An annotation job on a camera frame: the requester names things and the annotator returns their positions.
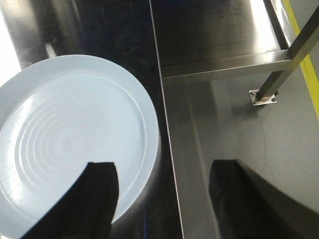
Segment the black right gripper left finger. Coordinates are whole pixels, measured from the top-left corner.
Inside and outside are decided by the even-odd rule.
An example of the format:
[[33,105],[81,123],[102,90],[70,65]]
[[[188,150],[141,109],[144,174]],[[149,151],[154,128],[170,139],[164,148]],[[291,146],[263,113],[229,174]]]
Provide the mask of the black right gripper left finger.
[[113,162],[89,163],[76,204],[76,239],[108,239],[119,196],[117,170]]

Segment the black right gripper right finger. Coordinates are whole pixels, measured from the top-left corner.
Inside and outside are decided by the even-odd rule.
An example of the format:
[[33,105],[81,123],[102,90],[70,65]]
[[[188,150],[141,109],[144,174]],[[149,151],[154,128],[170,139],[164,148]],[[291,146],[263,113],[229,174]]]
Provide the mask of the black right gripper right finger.
[[256,195],[235,160],[214,160],[209,195],[223,239],[263,239],[264,220]]

